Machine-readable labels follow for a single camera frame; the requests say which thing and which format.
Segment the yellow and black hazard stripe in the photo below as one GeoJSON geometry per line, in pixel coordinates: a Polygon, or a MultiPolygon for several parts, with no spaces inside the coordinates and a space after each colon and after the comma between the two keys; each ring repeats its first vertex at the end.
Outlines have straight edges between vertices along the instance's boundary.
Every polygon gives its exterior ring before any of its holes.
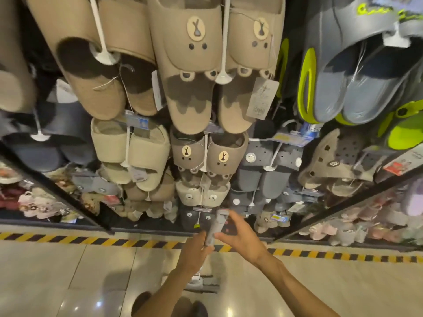
{"type": "MultiPolygon", "coordinates": [[[[184,243],[177,241],[157,241],[157,240],[133,240],[133,239],[115,239],[100,237],[78,237],[78,236],[60,236],[53,234],[33,234],[33,233],[12,233],[0,232],[0,240],[12,240],[19,242],[33,243],[59,243],[69,245],[102,245],[102,246],[120,246],[120,247],[138,247],[154,249],[182,249],[184,243]]],[[[214,245],[216,252],[236,252],[229,245],[214,245]]],[[[364,261],[364,262],[409,262],[423,263],[423,256],[375,256],[365,254],[349,254],[333,251],[315,251],[300,249],[280,249],[269,248],[269,253],[274,256],[320,258],[329,260],[344,261],[364,261]]]]}

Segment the black shoe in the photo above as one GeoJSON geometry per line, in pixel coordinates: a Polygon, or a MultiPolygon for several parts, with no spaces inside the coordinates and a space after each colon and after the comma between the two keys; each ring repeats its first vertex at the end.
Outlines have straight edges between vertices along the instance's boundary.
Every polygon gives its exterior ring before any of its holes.
{"type": "Polygon", "coordinates": [[[145,291],[144,293],[140,294],[134,301],[131,310],[131,316],[135,315],[135,313],[140,310],[141,306],[145,304],[145,302],[150,299],[151,292],[145,291]]]}
{"type": "Polygon", "coordinates": [[[189,317],[209,317],[207,313],[206,306],[200,301],[196,301],[193,303],[193,307],[191,312],[189,313],[189,317]]]}

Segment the tile floor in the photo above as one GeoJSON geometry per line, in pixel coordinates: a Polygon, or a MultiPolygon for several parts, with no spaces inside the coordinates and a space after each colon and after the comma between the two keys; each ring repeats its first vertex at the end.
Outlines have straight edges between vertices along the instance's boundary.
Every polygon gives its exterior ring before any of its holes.
{"type": "MultiPolygon", "coordinates": [[[[33,227],[0,226],[0,231],[105,237],[100,232],[33,227]]],[[[117,237],[129,236],[118,234],[117,237]]],[[[182,241],[146,235],[130,238],[182,241]]],[[[310,250],[310,246],[277,246],[310,250]]],[[[374,255],[397,254],[349,250],[374,255]]],[[[130,317],[135,298],[146,290],[154,292],[160,287],[162,274],[175,267],[179,252],[0,241],[0,317],[130,317]]],[[[300,282],[342,317],[420,317],[423,311],[421,264],[280,259],[300,282]]],[[[293,316],[272,284],[236,253],[211,254],[203,273],[220,278],[219,294],[184,292],[182,304],[200,300],[210,317],[293,316]]]]}

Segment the person's left hand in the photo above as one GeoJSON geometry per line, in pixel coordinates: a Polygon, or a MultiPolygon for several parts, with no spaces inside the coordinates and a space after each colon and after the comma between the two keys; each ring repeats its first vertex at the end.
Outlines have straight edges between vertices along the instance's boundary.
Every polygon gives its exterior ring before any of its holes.
{"type": "Polygon", "coordinates": [[[176,265],[178,271],[191,278],[200,270],[206,257],[214,250],[214,246],[204,246],[205,240],[206,232],[202,231],[186,241],[176,265]]]}

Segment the barcode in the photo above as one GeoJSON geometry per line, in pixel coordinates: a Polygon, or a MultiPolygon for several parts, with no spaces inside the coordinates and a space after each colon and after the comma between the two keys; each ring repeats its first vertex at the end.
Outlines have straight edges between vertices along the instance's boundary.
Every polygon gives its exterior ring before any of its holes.
{"type": "Polygon", "coordinates": [[[254,112],[256,112],[257,115],[261,115],[264,113],[264,108],[254,108],[254,112]]]}

